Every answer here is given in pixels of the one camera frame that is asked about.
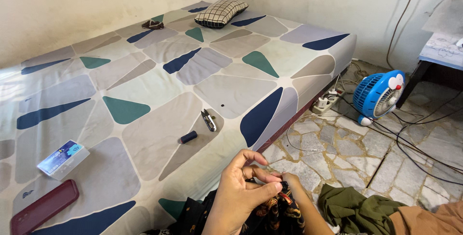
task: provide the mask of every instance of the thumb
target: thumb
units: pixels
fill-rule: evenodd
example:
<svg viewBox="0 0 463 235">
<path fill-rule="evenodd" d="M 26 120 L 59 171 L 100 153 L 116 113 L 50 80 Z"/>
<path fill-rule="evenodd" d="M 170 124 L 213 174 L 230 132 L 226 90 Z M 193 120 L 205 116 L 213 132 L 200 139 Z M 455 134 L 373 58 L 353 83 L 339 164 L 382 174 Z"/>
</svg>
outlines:
<svg viewBox="0 0 463 235">
<path fill-rule="evenodd" d="M 268 201 L 272 197 L 274 197 L 277 193 L 279 193 L 283 187 L 279 182 L 272 182 L 262 187 L 248 190 L 251 192 L 249 199 L 251 200 L 251 204 L 256 208 L 259 204 Z"/>
</svg>

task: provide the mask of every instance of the brown cable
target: brown cable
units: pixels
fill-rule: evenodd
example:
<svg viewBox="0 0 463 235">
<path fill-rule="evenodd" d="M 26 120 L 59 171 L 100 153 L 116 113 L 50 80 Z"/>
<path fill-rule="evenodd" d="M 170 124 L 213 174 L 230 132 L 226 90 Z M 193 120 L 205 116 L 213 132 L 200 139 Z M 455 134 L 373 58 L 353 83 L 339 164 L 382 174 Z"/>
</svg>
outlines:
<svg viewBox="0 0 463 235">
<path fill-rule="evenodd" d="M 412 0 L 408 0 L 407 6 L 405 6 L 405 9 L 404 9 L 404 11 L 403 11 L 401 17 L 400 17 L 399 21 L 397 22 L 397 25 L 395 26 L 394 33 L 392 34 L 392 38 L 391 38 L 391 43 L 389 43 L 388 54 L 386 55 L 386 62 L 388 63 L 388 66 L 389 66 L 391 69 L 394 69 L 394 68 L 391 66 L 391 63 L 389 63 L 389 52 L 391 51 L 392 41 L 394 40 L 394 36 L 395 36 L 396 31 L 397 31 L 397 27 L 399 26 L 399 23 L 401 22 L 402 17 L 404 16 L 405 11 L 407 10 L 408 5 L 410 4 L 411 1 L 412 1 Z"/>
</svg>

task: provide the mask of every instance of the woman's right hand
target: woman's right hand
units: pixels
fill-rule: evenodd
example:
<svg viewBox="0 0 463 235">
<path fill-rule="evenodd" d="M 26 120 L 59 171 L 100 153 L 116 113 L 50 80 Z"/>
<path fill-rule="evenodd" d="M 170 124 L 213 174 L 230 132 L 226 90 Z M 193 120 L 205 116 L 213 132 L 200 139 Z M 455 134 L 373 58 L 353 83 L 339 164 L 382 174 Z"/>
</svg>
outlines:
<svg viewBox="0 0 463 235">
<path fill-rule="evenodd" d="M 282 176 L 282 180 L 283 181 L 286 181 L 288 183 L 288 186 L 291 188 L 291 189 L 294 189 L 294 188 L 299 188 L 299 186 L 302 186 L 300 184 L 300 180 L 299 180 L 299 176 L 295 175 L 295 174 L 292 174 L 292 173 L 287 173 L 287 172 L 283 172 L 281 174 Z"/>
</svg>

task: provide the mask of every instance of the floor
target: floor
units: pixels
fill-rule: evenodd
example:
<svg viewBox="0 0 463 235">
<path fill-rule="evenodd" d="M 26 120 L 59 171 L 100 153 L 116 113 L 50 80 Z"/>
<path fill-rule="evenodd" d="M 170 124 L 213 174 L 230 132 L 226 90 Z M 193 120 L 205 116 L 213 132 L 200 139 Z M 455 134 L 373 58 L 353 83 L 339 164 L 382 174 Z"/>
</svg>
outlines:
<svg viewBox="0 0 463 235">
<path fill-rule="evenodd" d="M 388 71 L 368 63 L 356 63 L 368 74 Z M 356 69 L 351 65 L 343 80 L 354 80 Z M 355 87 L 345 85 L 348 93 L 352 93 Z M 455 96 L 457 98 L 425 121 L 437 119 L 462 107 L 463 94 L 421 82 L 402 109 L 395 112 L 403 120 L 417 120 Z M 351 101 L 352 95 L 347 95 L 346 99 Z M 335 111 L 346 115 L 337 116 L 339 114 Z M 356 120 L 350 119 L 356 119 L 358 114 L 354 109 L 348 109 L 345 102 L 340 101 L 327 113 L 329 116 L 300 119 L 288 132 L 293 146 L 319 151 L 293 148 L 285 132 L 263 153 L 270 163 L 269 171 L 297 174 L 315 204 L 325 183 L 334 187 L 353 186 L 365 196 L 377 194 L 431 211 L 435 211 L 440 204 L 462 199 L 463 186 L 437 180 L 421 171 L 398 149 L 395 138 L 391 138 L 392 134 L 375 126 L 360 126 Z M 310 114 L 311 111 L 306 111 L 302 116 Z M 402 128 L 400 121 L 391 113 L 379 119 L 378 123 L 394 132 Z M 437 160 L 463 168 L 463 110 L 433 123 L 412 125 L 401 136 Z M 411 149 L 404 149 L 429 173 L 463 183 L 463 175 Z"/>
</svg>

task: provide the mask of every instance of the fan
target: fan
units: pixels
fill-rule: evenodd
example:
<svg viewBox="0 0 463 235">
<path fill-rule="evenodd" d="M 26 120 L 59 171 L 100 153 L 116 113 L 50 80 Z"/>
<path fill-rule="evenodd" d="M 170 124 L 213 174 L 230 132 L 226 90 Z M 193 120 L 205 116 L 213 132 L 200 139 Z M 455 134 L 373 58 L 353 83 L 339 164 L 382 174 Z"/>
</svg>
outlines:
<svg viewBox="0 0 463 235">
<path fill-rule="evenodd" d="M 395 104 L 404 89 L 405 74 L 400 70 L 376 73 L 364 78 L 354 91 L 354 105 L 363 115 L 358 117 L 361 125 L 371 124 L 395 109 Z"/>
</svg>

